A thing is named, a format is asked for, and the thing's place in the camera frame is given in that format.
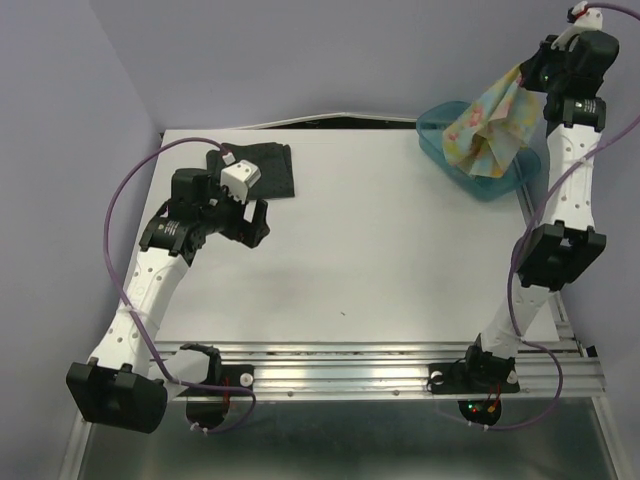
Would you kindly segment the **dark dotted skirt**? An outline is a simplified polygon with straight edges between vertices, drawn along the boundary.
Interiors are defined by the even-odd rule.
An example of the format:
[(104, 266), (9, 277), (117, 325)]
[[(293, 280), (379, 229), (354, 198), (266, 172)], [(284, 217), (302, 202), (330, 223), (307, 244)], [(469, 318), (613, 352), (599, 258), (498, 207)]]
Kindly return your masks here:
[(292, 155), (289, 145), (276, 142), (251, 145), (223, 143), (238, 161), (246, 160), (256, 165), (261, 178), (250, 189), (249, 199), (286, 199), (295, 197)]

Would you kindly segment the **pastel floral skirt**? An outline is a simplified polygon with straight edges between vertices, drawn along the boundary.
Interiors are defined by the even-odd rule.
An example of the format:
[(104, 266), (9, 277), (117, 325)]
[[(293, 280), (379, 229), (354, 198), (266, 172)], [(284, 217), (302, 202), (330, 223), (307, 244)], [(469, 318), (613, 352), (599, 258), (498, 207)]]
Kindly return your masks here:
[(518, 152), (527, 147), (541, 115), (535, 93), (519, 85), (512, 68), (443, 132), (446, 162), (473, 177), (503, 177)]

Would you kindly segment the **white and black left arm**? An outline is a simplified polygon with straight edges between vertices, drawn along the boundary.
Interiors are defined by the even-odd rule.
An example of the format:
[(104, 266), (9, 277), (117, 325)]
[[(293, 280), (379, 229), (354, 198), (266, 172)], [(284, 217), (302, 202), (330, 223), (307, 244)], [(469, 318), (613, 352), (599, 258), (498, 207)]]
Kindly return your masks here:
[(218, 349), (187, 343), (162, 359), (154, 340), (171, 297), (208, 236), (220, 234), (255, 248), (269, 233), (268, 204), (244, 217), (259, 168), (240, 161), (220, 174), (181, 168), (169, 198), (143, 230), (131, 278), (118, 285), (120, 303), (107, 332), (84, 363), (74, 362), (66, 384), (83, 419), (94, 424), (152, 433), (167, 404), (182, 392), (230, 399), (252, 390), (223, 377)]

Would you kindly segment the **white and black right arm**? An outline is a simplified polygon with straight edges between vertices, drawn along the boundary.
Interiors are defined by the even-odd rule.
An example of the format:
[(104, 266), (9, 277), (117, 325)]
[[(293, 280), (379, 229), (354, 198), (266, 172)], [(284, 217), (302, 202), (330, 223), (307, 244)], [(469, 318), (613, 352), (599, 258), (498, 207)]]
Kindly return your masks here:
[(539, 309), (604, 251), (591, 211), (593, 155), (606, 123), (599, 97), (618, 40), (601, 30), (548, 36), (520, 66), (523, 87), (543, 93), (549, 190), (512, 254), (507, 296), (468, 348), (460, 378), (472, 390), (518, 391), (515, 358)]

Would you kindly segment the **metal lower shelf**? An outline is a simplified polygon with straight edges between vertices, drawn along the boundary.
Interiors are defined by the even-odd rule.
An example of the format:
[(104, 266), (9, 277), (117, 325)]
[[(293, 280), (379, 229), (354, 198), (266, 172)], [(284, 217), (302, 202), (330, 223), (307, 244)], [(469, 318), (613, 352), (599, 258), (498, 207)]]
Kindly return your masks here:
[(462, 425), (451, 402), (284, 402), (243, 428), (192, 432), (180, 404), (150, 435), (94, 426), (66, 479), (614, 479), (593, 403), (513, 432)]

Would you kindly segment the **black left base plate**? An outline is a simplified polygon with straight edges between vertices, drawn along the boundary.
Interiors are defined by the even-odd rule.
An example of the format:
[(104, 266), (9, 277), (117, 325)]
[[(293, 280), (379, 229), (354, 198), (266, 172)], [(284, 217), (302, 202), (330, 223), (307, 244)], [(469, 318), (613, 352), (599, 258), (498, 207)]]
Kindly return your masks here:
[(213, 379), (207, 379), (205, 385), (217, 385), (217, 391), (211, 391), (204, 388), (188, 388), (182, 397), (223, 397), (229, 396), (228, 388), (244, 388), (253, 389), (255, 382), (255, 367), (251, 364), (223, 364), (221, 367), (220, 378), (217, 382)]

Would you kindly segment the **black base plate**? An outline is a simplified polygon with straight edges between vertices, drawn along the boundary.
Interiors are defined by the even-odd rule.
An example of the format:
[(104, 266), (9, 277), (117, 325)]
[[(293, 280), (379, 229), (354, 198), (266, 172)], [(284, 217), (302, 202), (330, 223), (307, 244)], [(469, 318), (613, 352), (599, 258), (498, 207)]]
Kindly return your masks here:
[(223, 397), (229, 396), (228, 388), (244, 388), (253, 389), (255, 382), (255, 367), (251, 364), (223, 364), (221, 367), (220, 378), (217, 382), (213, 379), (207, 379), (205, 385), (217, 385), (217, 391), (211, 391), (204, 388), (188, 388), (182, 397)]
[(510, 384), (495, 378), (472, 375), (466, 371), (466, 365), (459, 361), (430, 363), (427, 369), (430, 391), (436, 395), (520, 392), (518, 382)]

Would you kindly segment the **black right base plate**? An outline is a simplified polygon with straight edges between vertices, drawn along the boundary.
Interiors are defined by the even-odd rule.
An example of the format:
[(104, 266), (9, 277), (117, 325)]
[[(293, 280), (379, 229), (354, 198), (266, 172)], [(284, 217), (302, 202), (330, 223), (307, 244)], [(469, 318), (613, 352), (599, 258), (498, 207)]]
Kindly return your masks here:
[(495, 378), (472, 375), (466, 371), (466, 365), (459, 361), (430, 363), (427, 369), (430, 391), (436, 395), (520, 392), (518, 382), (510, 384)]

